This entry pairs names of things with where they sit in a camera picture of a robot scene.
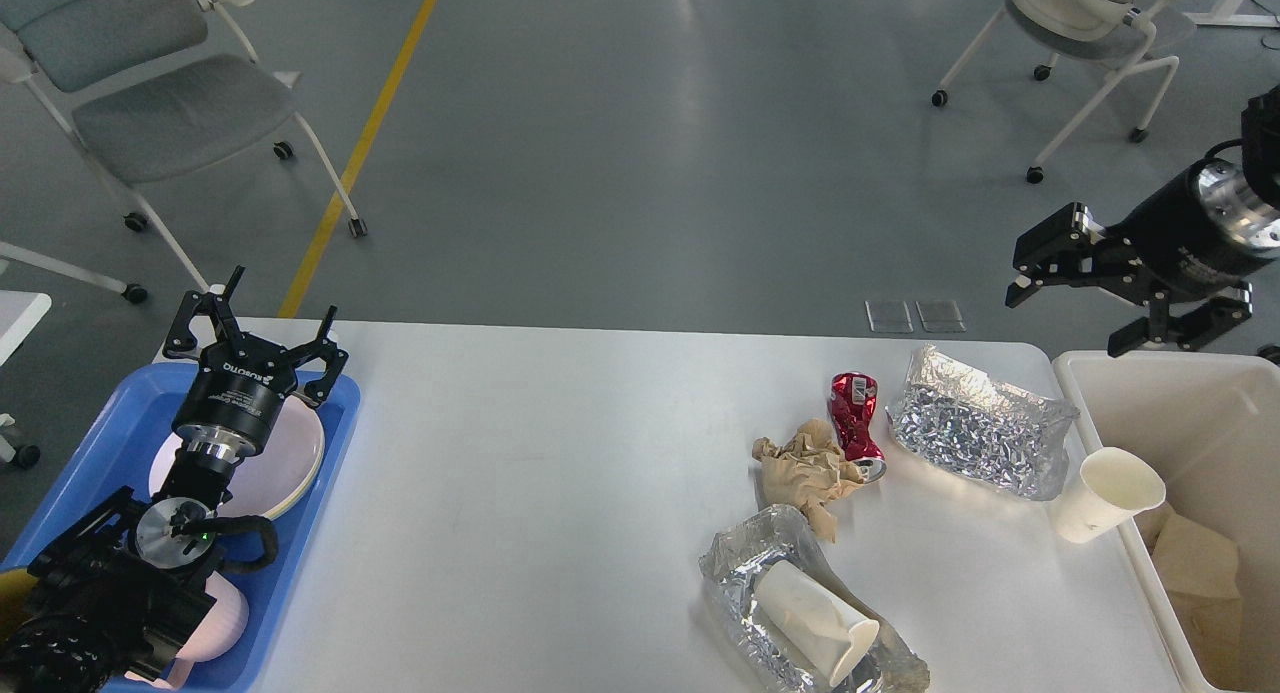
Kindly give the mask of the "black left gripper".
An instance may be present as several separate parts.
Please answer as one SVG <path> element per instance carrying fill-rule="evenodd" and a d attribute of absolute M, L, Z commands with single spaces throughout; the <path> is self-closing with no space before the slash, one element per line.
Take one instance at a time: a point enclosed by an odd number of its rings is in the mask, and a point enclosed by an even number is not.
<path fill-rule="evenodd" d="M 227 462 L 265 450 L 289 395 L 311 409 L 326 402 L 349 357 L 330 337 L 338 313 L 330 306 L 311 341 L 292 348 L 271 343 L 262 364 L 262 342 L 239 328 L 230 309 L 243 274 L 236 266 L 220 289 L 184 293 L 164 339 L 165 359 L 198 363 L 173 421 L 180 450 Z M 323 375 L 298 392 L 296 371 L 315 360 L 324 361 Z"/>

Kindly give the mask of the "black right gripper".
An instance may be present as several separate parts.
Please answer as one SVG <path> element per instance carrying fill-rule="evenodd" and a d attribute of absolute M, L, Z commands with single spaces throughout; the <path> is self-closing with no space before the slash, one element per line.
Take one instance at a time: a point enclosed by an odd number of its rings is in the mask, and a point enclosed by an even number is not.
<path fill-rule="evenodd" d="M 1148 310 L 1108 337 L 1110 357 L 1148 343 L 1198 351 L 1252 318 L 1253 287 L 1240 279 L 1277 260 L 1277 173 L 1220 158 L 1175 175 L 1115 231 L 1068 204 L 1018 237 L 1005 305 L 1044 287 L 1094 287 Z M 1149 287 L 1144 265 L 1169 288 Z M 1174 316 L 1170 288 L 1185 301 L 1210 298 Z"/>

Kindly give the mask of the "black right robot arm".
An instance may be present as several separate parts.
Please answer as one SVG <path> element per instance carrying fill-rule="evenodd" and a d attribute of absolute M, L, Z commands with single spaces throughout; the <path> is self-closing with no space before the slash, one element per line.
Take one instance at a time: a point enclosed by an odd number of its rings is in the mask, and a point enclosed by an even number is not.
<path fill-rule="evenodd" d="M 1021 234 L 1016 307 L 1050 286 L 1094 287 L 1144 309 L 1108 337 L 1112 357 L 1146 345 L 1197 351 L 1252 315 L 1248 275 L 1277 259 L 1277 91 L 1253 97 L 1231 140 L 1242 163 L 1213 146 L 1114 225 L 1079 202 Z"/>

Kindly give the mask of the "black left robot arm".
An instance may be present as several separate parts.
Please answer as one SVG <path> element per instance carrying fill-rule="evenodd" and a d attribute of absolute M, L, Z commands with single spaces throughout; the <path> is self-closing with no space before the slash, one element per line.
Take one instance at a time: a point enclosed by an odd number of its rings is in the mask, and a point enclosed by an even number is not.
<path fill-rule="evenodd" d="M 159 491 L 143 501 L 123 485 L 27 565 L 23 617 L 3 639 L 5 692 L 97 692 L 125 674 L 154 681 L 212 621 L 216 576 L 276 561 L 275 524 L 223 506 L 287 402 L 324 405 L 348 354 L 332 338 L 335 307 L 291 348 L 242 330 L 230 307 L 242 274 L 220 292 L 188 292 L 163 346 L 195 378 L 172 421 L 179 443 Z"/>

